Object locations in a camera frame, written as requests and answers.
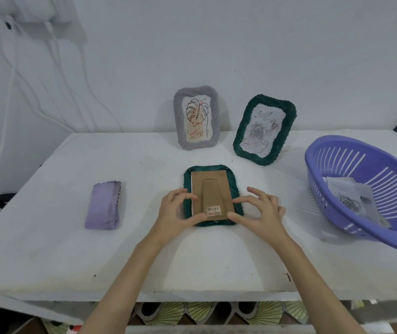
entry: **monstera leaf wire art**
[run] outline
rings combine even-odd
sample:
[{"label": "monstera leaf wire art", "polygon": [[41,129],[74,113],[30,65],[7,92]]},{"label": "monstera leaf wire art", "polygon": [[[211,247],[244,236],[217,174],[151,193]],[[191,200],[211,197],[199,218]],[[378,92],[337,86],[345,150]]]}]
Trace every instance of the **monstera leaf wire art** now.
[{"label": "monstera leaf wire art", "polygon": [[190,138],[208,136],[209,106],[202,100],[192,99],[186,107],[186,118],[189,121],[188,134]]}]

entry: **plastic basket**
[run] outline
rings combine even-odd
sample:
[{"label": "plastic basket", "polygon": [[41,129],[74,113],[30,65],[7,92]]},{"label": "plastic basket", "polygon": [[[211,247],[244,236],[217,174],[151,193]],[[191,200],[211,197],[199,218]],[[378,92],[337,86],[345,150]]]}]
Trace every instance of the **plastic basket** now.
[{"label": "plastic basket", "polygon": [[[362,141],[336,135],[315,140],[305,152],[308,182],[325,216],[345,232],[397,248],[397,159]],[[353,177],[372,187],[379,212],[391,224],[383,228],[345,207],[323,177]]]}]

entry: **picture frame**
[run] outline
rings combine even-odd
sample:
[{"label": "picture frame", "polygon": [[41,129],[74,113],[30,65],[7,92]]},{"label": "picture frame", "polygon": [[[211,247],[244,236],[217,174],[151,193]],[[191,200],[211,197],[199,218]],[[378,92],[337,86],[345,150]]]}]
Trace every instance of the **picture frame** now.
[{"label": "picture frame", "polygon": [[185,150],[212,147],[220,138],[218,94],[204,85],[182,88],[173,98],[178,143]]},{"label": "picture frame", "polygon": [[[228,168],[227,166],[222,165],[222,164],[209,165],[209,166],[204,166],[204,167],[194,166],[194,167],[188,168],[183,175],[183,178],[184,178],[183,187],[185,189],[187,189],[188,192],[192,192],[191,173],[194,171],[219,171],[219,170],[226,171],[226,175],[228,177],[228,183],[229,183],[229,190],[231,192],[232,199],[239,197],[240,196],[239,188],[237,187],[237,182],[235,180],[234,173],[231,171],[230,168]],[[234,211],[235,211],[235,213],[237,213],[239,215],[244,215],[241,203],[234,204]],[[183,202],[183,212],[184,212],[184,217],[186,219],[190,218],[192,216],[192,201],[190,199],[186,199]],[[235,223],[229,219],[207,220],[207,221],[198,223],[195,226],[206,227],[206,226],[214,226],[214,225],[235,225]]]},{"label": "picture frame", "polygon": [[256,95],[247,104],[233,142],[235,153],[266,166],[279,155],[297,117],[288,100]]}]

